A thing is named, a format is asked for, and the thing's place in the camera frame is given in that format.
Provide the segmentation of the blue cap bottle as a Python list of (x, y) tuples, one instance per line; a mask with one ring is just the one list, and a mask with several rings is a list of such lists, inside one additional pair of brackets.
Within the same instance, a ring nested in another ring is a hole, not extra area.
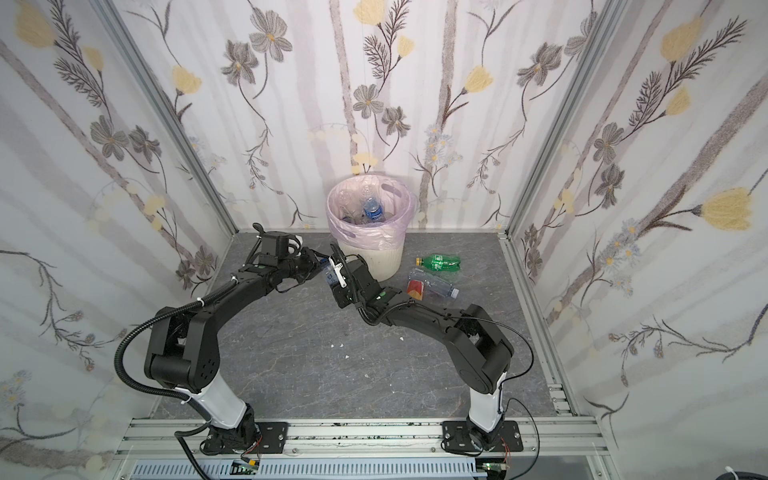
[(338, 276), (335, 269), (335, 264), (331, 259), (323, 259), (321, 262), (323, 267), (323, 275), (327, 284), (331, 287), (339, 283)]

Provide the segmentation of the red yellow label tea bottle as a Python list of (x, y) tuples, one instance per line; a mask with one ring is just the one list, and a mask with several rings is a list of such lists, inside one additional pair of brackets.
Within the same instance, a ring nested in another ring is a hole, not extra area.
[(410, 280), (407, 286), (407, 294), (415, 300), (421, 301), (424, 298), (425, 284), (420, 280)]

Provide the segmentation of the blue label bottle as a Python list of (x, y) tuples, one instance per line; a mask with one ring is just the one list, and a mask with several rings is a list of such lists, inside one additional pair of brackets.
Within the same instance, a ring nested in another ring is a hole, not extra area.
[(383, 207), (375, 196), (369, 196), (363, 201), (363, 213), (370, 222), (382, 222), (385, 220)]

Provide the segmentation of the clear crushed bottle white cap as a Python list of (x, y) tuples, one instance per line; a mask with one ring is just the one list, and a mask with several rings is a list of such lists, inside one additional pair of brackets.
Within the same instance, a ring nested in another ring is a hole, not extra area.
[(421, 268), (413, 268), (409, 279), (422, 282), (428, 290), (441, 297), (456, 299), (459, 295), (459, 289), (453, 283)]

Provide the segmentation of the green bottle yellow cap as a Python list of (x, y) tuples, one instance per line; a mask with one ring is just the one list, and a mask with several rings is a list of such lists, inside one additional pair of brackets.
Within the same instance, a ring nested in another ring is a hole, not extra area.
[(415, 259), (416, 265), (433, 272), (457, 272), (461, 268), (461, 259), (456, 255), (430, 254)]

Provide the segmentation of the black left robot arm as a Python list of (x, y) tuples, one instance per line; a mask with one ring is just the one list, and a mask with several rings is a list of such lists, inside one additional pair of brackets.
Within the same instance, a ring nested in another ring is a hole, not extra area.
[[(253, 302), (277, 291), (285, 280), (303, 284), (328, 264), (328, 257), (304, 246), (294, 235), (259, 228), (242, 266), (219, 288), (181, 307), (165, 307), (130, 331), (114, 357), (117, 377), (141, 393), (174, 398), (190, 405), (205, 421), (204, 454), (254, 450), (262, 433), (252, 407), (239, 398), (220, 372), (219, 331)], [(150, 342), (143, 384), (127, 371), (124, 356), (143, 332)]]

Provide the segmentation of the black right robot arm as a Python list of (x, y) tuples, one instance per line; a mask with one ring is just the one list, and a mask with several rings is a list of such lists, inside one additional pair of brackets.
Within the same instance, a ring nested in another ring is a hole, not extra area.
[(442, 344), (461, 380), (470, 389), (464, 427), (444, 427), (442, 448), (451, 454), (478, 456), (494, 450), (516, 450), (507, 438), (503, 383), (509, 379), (514, 347), (480, 306), (433, 307), (407, 293), (381, 286), (361, 258), (337, 253), (327, 260), (326, 278), (339, 307), (353, 305), (370, 325), (400, 327)]

